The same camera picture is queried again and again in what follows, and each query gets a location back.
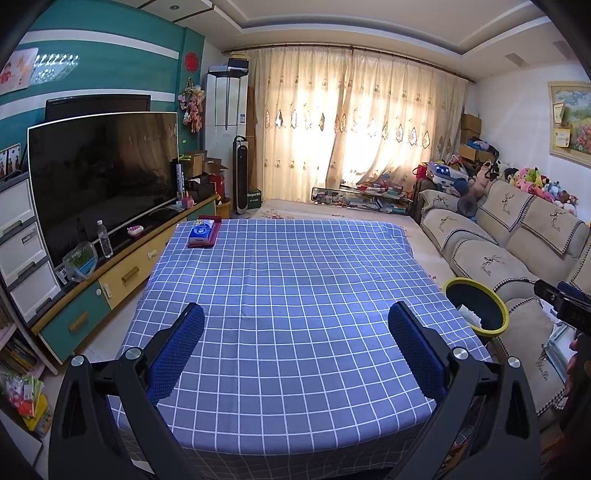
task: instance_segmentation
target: pile of items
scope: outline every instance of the pile of items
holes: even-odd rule
[[[563,190],[559,181],[551,181],[542,175],[538,168],[517,169],[503,166],[496,148],[478,137],[482,128],[479,118],[462,115],[461,126],[462,145],[458,154],[453,155],[447,164],[439,160],[425,165],[426,177],[430,178],[439,190],[460,197],[462,205],[467,202],[470,206],[460,213],[473,218],[477,210],[473,199],[479,200],[484,195],[488,183],[499,179],[577,216],[577,197]]]
[[[44,437],[53,416],[47,397],[41,393],[43,382],[32,375],[24,377],[4,369],[0,369],[0,390],[14,406],[31,432]]]

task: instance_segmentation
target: air vent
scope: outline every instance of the air vent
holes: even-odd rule
[[[517,65],[520,69],[530,66],[530,64],[517,55],[517,53],[509,53],[508,55],[505,55],[505,58],[515,63],[515,65]]]
[[[570,45],[564,40],[553,41],[552,45],[556,47],[556,50],[558,50],[565,59],[575,60],[577,58],[573,52],[573,49],[570,48]]]

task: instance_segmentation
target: curtain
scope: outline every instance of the curtain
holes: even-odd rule
[[[313,187],[385,173],[409,191],[420,162],[452,153],[466,80],[349,48],[260,48],[249,56],[264,199],[307,202]]]

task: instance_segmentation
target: sofa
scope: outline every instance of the sofa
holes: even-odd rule
[[[502,359],[518,357],[541,415],[558,407],[564,384],[543,345],[553,331],[534,294],[542,279],[591,293],[589,227],[556,205],[497,180],[478,202],[476,222],[457,213],[458,198],[421,192],[420,226],[459,277],[472,278],[505,302],[507,330],[492,343]]]

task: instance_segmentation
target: white drawer unit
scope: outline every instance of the white drawer unit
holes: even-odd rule
[[[61,291],[48,261],[17,283],[10,295],[26,322],[35,316],[45,302]]]
[[[0,238],[35,215],[28,174],[0,184]]]
[[[4,242],[0,239],[0,273],[7,287],[46,256],[37,222],[25,226]]]

